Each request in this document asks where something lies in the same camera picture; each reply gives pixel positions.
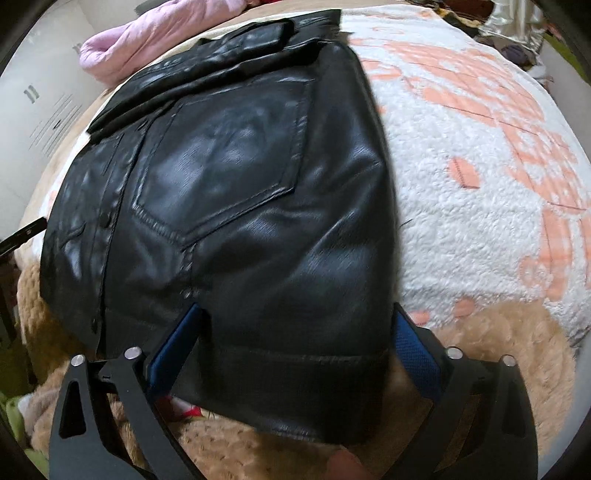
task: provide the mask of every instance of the black leather garment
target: black leather garment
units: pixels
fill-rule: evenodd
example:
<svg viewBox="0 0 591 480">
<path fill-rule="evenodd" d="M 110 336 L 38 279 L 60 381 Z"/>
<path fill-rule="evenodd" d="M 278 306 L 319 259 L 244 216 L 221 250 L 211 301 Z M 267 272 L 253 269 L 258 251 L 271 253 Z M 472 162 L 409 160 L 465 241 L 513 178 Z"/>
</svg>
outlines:
<svg viewBox="0 0 591 480">
<path fill-rule="evenodd" d="M 261 430 L 367 438 L 395 278 L 384 132 L 339 11 L 253 24 L 137 73 L 56 200 L 41 294 L 108 357 L 195 301 L 173 394 Z"/>
</svg>

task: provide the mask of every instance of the pink cloth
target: pink cloth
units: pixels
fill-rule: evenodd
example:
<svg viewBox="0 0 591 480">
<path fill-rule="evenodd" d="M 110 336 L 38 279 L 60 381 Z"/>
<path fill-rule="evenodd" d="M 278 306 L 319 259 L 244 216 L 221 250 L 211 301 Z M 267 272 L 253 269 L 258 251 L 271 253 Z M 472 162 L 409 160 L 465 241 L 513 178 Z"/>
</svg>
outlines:
<svg viewBox="0 0 591 480">
<path fill-rule="evenodd" d="M 137 20 L 90 37 L 80 66 L 114 87 L 184 40 L 239 15 L 245 0 L 171 0 Z"/>
</svg>

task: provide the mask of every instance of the blue textured pad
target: blue textured pad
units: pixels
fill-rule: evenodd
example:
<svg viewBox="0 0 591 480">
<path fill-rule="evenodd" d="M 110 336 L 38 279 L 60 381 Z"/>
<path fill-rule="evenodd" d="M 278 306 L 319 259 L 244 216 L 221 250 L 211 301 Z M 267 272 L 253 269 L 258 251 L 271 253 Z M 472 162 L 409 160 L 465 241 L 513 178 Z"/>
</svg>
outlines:
<svg viewBox="0 0 591 480">
<path fill-rule="evenodd" d="M 424 398 L 439 401 L 441 398 L 441 371 L 439 365 L 419 340 L 414 325 L 400 312 L 395 312 L 393 335 L 396 356 Z"/>
<path fill-rule="evenodd" d="M 156 399 L 168 395 L 187 357 L 203 331 L 205 312 L 197 304 L 178 323 L 148 367 L 146 395 Z"/>
</svg>

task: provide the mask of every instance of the silver screw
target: silver screw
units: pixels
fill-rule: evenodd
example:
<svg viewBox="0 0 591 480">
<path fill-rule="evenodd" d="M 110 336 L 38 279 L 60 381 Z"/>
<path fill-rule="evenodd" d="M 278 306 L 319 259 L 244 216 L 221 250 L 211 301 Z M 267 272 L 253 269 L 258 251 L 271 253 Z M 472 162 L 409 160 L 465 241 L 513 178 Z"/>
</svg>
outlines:
<svg viewBox="0 0 591 480">
<path fill-rule="evenodd" d="M 458 347 L 455 346 L 451 346 L 450 348 L 445 350 L 445 353 L 452 360 L 459 360 L 464 356 L 464 352 L 462 352 Z"/>
<path fill-rule="evenodd" d="M 125 358 L 127 360 L 134 360 L 142 354 L 142 349 L 138 346 L 133 346 L 125 351 Z"/>
<path fill-rule="evenodd" d="M 514 367 L 517 365 L 517 360 L 515 360 L 515 357 L 512 355 L 503 355 L 501 360 L 503 360 L 503 363 L 508 367 Z"/>
<path fill-rule="evenodd" d="M 86 361 L 86 357 L 84 355 L 76 355 L 72 357 L 70 363 L 73 367 L 79 367 Z"/>
</svg>

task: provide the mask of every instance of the tan fur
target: tan fur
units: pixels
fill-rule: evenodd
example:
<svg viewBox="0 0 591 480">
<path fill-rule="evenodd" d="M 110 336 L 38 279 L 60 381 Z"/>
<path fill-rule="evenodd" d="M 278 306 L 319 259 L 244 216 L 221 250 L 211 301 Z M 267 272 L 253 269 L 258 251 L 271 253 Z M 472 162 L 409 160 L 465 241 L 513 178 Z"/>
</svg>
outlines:
<svg viewBox="0 0 591 480">
<path fill-rule="evenodd" d="M 18 292 L 23 339 L 34 359 L 35 373 L 47 379 L 35 397 L 58 388 L 67 359 L 82 351 L 50 317 L 39 296 L 38 275 L 38 265 L 25 270 Z M 447 325 L 436 334 L 444 345 L 458 346 L 472 358 L 497 361 L 506 353 L 516 357 L 534 411 L 539 450 L 545 452 L 571 404 L 574 359 L 559 325 L 541 303 L 502 303 Z M 114 397 L 110 402 L 130 457 L 143 465 L 121 403 Z M 404 450 L 430 407 L 400 363 L 392 361 L 379 430 L 368 443 L 351 450 L 370 471 L 382 475 Z M 55 402 L 33 428 L 33 447 L 46 454 L 54 411 Z M 169 428 L 209 480 L 320 480 L 327 458 L 335 450 L 334 446 L 259 434 L 249 426 L 223 418 L 194 419 Z M 465 433 L 468 428 L 469 422 L 465 422 L 459 430 Z M 462 439 L 463 435 L 458 435 L 446 461 L 453 460 Z"/>
</svg>

